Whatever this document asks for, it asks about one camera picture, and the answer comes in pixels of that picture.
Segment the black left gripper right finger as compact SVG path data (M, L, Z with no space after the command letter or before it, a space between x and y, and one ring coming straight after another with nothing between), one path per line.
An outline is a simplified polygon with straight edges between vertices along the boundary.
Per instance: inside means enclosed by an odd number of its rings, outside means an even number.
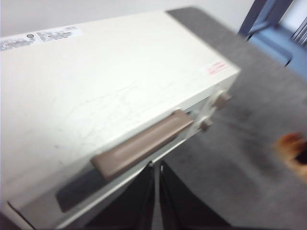
M159 173L160 207L166 230L227 230L231 225L201 201L170 166Z

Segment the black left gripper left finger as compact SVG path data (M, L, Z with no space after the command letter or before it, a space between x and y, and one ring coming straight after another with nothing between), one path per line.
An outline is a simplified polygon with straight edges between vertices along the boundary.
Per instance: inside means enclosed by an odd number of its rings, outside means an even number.
M118 198L85 226L87 230L150 230L154 205L154 167L148 164Z

